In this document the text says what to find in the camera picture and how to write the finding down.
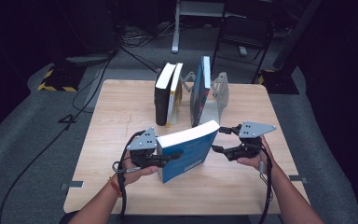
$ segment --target human hand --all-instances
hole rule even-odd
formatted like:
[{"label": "human hand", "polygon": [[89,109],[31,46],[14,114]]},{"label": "human hand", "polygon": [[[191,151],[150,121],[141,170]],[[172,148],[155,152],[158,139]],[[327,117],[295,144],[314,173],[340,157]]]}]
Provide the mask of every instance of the human hand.
[{"label": "human hand", "polygon": [[[263,143],[264,147],[266,148],[267,153],[269,154],[269,157],[271,158],[272,164],[275,164],[275,160],[272,156],[271,150],[269,148],[269,144],[266,141],[266,138],[264,137],[264,135],[261,135],[261,142]],[[260,153],[261,155],[261,161],[263,161],[264,163],[264,172],[267,171],[267,156],[264,153]],[[259,166],[260,166],[260,156],[256,156],[253,158],[238,158],[237,159],[237,163],[243,164],[243,165],[247,165],[247,166],[252,166],[254,167],[257,171],[259,171]]]},{"label": "human hand", "polygon": [[[135,164],[132,163],[131,161],[131,155],[130,152],[127,151],[125,157],[124,157],[124,161],[123,161],[123,168],[124,169],[130,169],[130,168],[135,168],[137,167]],[[129,184],[132,184],[134,182],[136,182],[137,180],[139,180],[143,175],[152,175],[153,173],[155,173],[158,170],[157,166],[149,166],[146,167],[144,169],[138,170],[138,171],[134,171],[134,172],[130,172],[130,173],[125,173],[124,174],[124,178],[125,178],[125,182],[124,182],[124,186],[127,186]],[[114,181],[117,182],[117,174],[115,174],[113,176]]]}]

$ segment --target black chair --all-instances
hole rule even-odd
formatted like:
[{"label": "black chair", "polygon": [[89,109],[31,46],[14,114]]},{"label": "black chair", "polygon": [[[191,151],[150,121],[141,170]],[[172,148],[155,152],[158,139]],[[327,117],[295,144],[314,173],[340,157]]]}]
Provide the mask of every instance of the black chair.
[{"label": "black chair", "polygon": [[[252,80],[252,83],[255,83],[269,48],[269,43],[274,35],[275,23],[279,19],[280,14],[280,5],[271,0],[226,0],[214,48],[211,69],[213,70],[216,52],[219,50],[220,43],[256,49],[258,52],[252,61],[241,61],[241,63],[257,66]],[[255,59],[262,50],[261,59],[258,60],[258,63],[255,63]]]}]

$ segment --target blue book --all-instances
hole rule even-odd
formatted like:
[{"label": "blue book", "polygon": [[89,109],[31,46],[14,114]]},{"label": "blue book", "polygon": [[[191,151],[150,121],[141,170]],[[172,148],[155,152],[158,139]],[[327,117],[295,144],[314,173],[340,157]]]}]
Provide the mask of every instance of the blue book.
[{"label": "blue book", "polygon": [[202,56],[199,68],[191,88],[190,95],[190,117],[191,127],[200,124],[203,108],[208,98],[209,89],[211,88],[211,64],[209,56]]},{"label": "blue book", "polygon": [[179,133],[157,137],[157,154],[172,155],[183,153],[177,160],[169,161],[158,173],[163,183],[203,163],[209,153],[219,124],[211,120],[195,128]]}]

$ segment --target book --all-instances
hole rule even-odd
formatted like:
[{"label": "book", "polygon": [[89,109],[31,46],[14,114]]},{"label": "book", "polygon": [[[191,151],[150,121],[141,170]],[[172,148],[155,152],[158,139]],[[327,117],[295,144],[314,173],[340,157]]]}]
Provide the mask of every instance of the book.
[{"label": "book", "polygon": [[205,107],[208,98],[209,89],[211,88],[211,63],[209,56],[202,56],[199,68],[191,88],[190,95],[190,117],[191,127],[200,124],[202,110]]},{"label": "book", "polygon": [[177,63],[173,72],[170,100],[168,102],[167,122],[165,124],[165,127],[167,128],[171,127],[171,124],[176,123],[177,109],[182,101],[182,83],[179,81],[182,74],[182,67],[182,63]]},{"label": "book", "polygon": [[182,153],[179,159],[158,168],[162,182],[166,183],[205,162],[219,127],[216,121],[211,120],[195,128],[157,137],[158,155]]},{"label": "book", "polygon": [[156,78],[154,103],[156,108],[156,124],[160,126],[164,126],[167,122],[172,75],[175,66],[176,64],[166,63]]}]

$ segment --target wristband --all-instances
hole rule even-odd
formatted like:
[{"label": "wristband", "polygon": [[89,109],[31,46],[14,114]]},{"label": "wristband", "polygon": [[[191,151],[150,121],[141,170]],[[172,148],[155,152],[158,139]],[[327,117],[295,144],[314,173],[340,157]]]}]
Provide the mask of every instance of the wristband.
[{"label": "wristband", "polygon": [[117,186],[115,181],[113,181],[113,177],[109,176],[109,179],[107,181],[110,183],[110,186],[112,186],[112,188],[115,190],[118,197],[121,198],[123,196],[123,194],[121,193],[120,188]]}]

